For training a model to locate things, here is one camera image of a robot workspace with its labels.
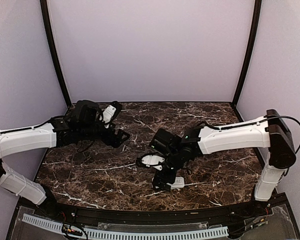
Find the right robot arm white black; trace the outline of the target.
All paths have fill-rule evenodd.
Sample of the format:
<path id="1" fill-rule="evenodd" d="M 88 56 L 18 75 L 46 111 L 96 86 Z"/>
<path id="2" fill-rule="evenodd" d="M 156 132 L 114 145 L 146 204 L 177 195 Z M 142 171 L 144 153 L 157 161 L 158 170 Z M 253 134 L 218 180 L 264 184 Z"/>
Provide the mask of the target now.
<path id="1" fill-rule="evenodd" d="M 256 217 L 284 172 L 296 162 L 292 133 L 283 119 L 276 110 L 269 109 L 265 116 L 250 121 L 222 126 L 204 123 L 187 129 L 182 137 L 160 128 L 150 142 L 159 153 L 150 158 L 149 166 L 156 168 L 152 187 L 169 191 L 177 171 L 197 157 L 226 150 L 267 148 L 268 158 L 254 188 L 254 199 L 245 205 L 245 213 Z"/>

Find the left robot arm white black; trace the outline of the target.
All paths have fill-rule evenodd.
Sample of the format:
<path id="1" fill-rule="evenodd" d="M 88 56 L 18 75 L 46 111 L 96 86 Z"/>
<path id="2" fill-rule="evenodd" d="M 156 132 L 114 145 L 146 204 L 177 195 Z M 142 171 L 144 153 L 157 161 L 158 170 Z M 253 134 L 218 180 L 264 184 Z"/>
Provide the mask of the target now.
<path id="1" fill-rule="evenodd" d="M 35 183 L 11 169 L 3 158 L 16 153 L 65 147 L 83 141 L 101 140 L 113 148 L 120 147 L 130 135 L 113 121 L 122 105 L 111 102 L 105 109 L 90 100 L 79 100 L 66 114 L 51 117 L 34 126 L 0 130 L 0 187 L 40 206 L 50 218 L 57 218 L 60 206 L 48 187 Z"/>

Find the black front rail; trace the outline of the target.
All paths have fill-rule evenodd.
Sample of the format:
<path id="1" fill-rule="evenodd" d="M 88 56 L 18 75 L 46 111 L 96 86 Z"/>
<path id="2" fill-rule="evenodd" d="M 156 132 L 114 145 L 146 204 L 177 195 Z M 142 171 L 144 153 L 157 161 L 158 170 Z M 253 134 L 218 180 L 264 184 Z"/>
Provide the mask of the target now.
<path id="1" fill-rule="evenodd" d="M 66 221 L 82 226 L 100 223 L 122 225 L 173 225 L 207 222 L 213 224 L 241 223 L 248 217 L 264 216 L 264 207 L 251 202 L 226 206 L 180 211 L 123 211 L 80 207 L 59 203 L 58 209 L 65 213 Z"/>

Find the black frame post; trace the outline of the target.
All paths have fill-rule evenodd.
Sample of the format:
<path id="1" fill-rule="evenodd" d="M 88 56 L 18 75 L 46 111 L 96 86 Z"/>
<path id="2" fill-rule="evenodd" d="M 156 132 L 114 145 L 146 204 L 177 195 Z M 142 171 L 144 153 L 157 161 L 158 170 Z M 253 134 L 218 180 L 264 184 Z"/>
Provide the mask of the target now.
<path id="1" fill-rule="evenodd" d="M 257 36 L 258 26 L 259 26 L 259 20 L 261 15 L 261 7 L 262 7 L 262 0 L 255 0 L 254 1 L 254 8 L 252 13 L 252 20 L 251 20 L 251 26 L 249 31 L 249 37 L 247 41 L 247 46 L 245 50 L 245 55 L 242 63 L 242 68 L 240 71 L 240 75 L 238 78 L 237 86 L 234 92 L 234 96 L 232 98 L 232 106 L 234 108 L 237 108 L 237 105 L 239 103 L 243 87 L 245 84 L 245 80 L 248 74 L 254 46 L 255 46 L 255 40 Z"/>
<path id="2" fill-rule="evenodd" d="M 43 19 L 43 25 L 45 29 L 45 35 L 48 43 L 48 48 L 50 51 L 50 56 L 52 59 L 54 71 L 57 77 L 58 85 L 60 87 L 64 102 L 66 106 L 69 108 L 72 105 L 72 101 L 66 86 L 65 78 L 62 72 L 61 64 L 59 61 L 59 56 L 57 53 L 57 48 L 54 40 L 52 24 L 48 9 L 48 1 L 47 0 L 40 0 L 40 8 L 41 8 L 41 15 Z"/>

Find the white remote control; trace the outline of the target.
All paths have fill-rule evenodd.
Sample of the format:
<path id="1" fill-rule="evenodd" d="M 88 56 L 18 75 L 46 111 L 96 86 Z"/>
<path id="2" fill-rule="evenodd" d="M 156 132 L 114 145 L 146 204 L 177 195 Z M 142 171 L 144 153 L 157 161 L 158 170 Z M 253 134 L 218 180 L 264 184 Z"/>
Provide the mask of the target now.
<path id="1" fill-rule="evenodd" d="M 185 180 L 183 177 L 176 177 L 173 184 L 170 185 L 170 188 L 173 189 L 182 189 L 185 187 Z"/>

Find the left black frame post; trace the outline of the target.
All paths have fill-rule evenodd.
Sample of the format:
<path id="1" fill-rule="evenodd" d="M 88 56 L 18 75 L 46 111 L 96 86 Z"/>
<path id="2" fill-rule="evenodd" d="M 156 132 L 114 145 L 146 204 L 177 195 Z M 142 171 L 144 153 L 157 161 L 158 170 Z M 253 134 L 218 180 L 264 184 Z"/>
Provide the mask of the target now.
<path id="1" fill-rule="evenodd" d="M 43 19 L 43 25 L 45 29 L 45 35 L 48 43 L 48 48 L 50 51 L 50 56 L 52 59 L 54 71 L 57 77 L 58 85 L 60 87 L 64 102 L 66 106 L 69 108 L 72 105 L 72 101 L 66 86 L 65 78 L 62 72 L 61 64 L 59 61 L 59 56 L 57 53 L 57 48 L 54 40 L 52 24 L 48 9 L 48 1 L 47 0 L 40 0 L 40 8 L 41 8 L 41 15 Z"/>

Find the right black frame post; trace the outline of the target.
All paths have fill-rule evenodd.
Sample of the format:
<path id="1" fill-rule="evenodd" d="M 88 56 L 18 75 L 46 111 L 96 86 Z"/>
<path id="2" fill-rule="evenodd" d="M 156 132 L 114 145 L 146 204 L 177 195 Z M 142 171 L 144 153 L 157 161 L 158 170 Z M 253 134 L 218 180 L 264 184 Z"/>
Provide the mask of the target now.
<path id="1" fill-rule="evenodd" d="M 234 92 L 234 96 L 232 98 L 232 106 L 234 108 L 237 108 L 237 105 L 239 103 L 243 87 L 245 84 L 245 80 L 248 74 L 254 46 L 255 46 L 255 40 L 257 36 L 258 26 L 259 26 L 259 20 L 261 15 L 261 7 L 262 7 L 262 0 L 255 0 L 254 1 L 254 8 L 252 13 L 252 20 L 251 20 L 251 26 L 249 31 L 249 37 L 247 41 L 247 46 L 245 50 L 245 55 L 242 63 L 242 68 L 240 71 L 240 75 L 238 78 L 237 86 Z"/>

